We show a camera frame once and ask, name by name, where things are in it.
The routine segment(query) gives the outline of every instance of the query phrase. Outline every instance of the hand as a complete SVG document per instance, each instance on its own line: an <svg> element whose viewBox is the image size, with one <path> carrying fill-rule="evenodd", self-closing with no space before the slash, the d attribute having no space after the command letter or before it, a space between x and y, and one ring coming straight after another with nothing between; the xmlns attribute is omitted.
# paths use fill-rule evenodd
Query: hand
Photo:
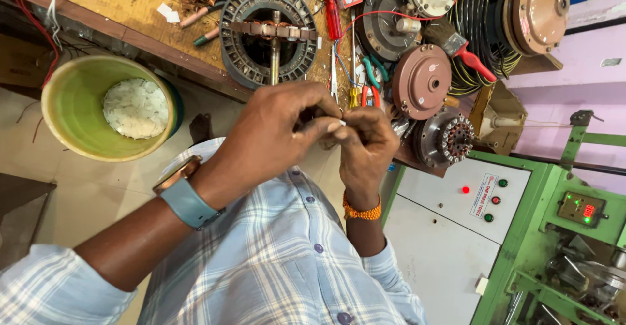
<svg viewBox="0 0 626 325"><path fill-rule="evenodd" d="M339 176L352 207L371 210L378 204L380 181L400 140L378 108L354 108L344 113L343 119L346 126L333 133L341 144Z"/></svg>
<svg viewBox="0 0 626 325"><path fill-rule="evenodd" d="M298 131L300 113L317 106L315 118ZM298 164L313 143L335 131L341 111L328 90L315 82L286 82L255 91L215 155L192 177L192 186L221 209L255 186Z"/></svg>

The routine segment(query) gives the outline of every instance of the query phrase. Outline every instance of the plaid shirt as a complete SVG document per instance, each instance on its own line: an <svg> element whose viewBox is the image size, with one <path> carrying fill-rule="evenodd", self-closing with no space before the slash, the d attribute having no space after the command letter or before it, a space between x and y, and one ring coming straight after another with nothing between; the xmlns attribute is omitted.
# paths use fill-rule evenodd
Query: plaid shirt
<svg viewBox="0 0 626 325"><path fill-rule="evenodd" d="M193 146L207 160L223 138ZM2 324L113 324L136 292L72 249L34 245L0 274ZM419 324L391 244L360 258L324 193L293 167L239 198L152 272L139 324Z"/></svg>

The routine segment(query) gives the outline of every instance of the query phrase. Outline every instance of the bare foot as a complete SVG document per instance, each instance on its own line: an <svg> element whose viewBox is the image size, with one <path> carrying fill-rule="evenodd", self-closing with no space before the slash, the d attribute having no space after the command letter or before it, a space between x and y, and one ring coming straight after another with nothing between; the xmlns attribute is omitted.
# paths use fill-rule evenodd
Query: bare foot
<svg viewBox="0 0 626 325"><path fill-rule="evenodd" d="M193 144L213 139L211 115L208 113L198 114L189 124L189 133L192 135Z"/></svg>

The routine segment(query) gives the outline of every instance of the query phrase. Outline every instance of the wristwatch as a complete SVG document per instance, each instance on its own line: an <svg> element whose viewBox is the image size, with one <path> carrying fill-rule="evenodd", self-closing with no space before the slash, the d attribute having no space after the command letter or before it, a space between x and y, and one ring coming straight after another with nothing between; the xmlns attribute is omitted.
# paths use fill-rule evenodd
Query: wristwatch
<svg viewBox="0 0 626 325"><path fill-rule="evenodd" d="M202 157L193 155L152 188L156 195L168 203L182 222L198 231L215 221L223 211L208 206L189 184L188 179L200 168L200 162Z"/></svg>

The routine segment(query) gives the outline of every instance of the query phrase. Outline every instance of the green bucket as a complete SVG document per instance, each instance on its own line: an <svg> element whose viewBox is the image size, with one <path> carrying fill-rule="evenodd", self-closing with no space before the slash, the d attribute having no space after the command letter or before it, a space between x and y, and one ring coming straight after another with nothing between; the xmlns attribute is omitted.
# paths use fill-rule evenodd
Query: green bucket
<svg viewBox="0 0 626 325"><path fill-rule="evenodd" d="M102 113L106 91L121 81L141 78L163 90L169 109L167 127L158 136L133 139L117 133ZM43 88L41 109L48 128L61 143L95 160L122 162L154 152L183 120L176 88L134 61L118 56L85 56L59 67Z"/></svg>

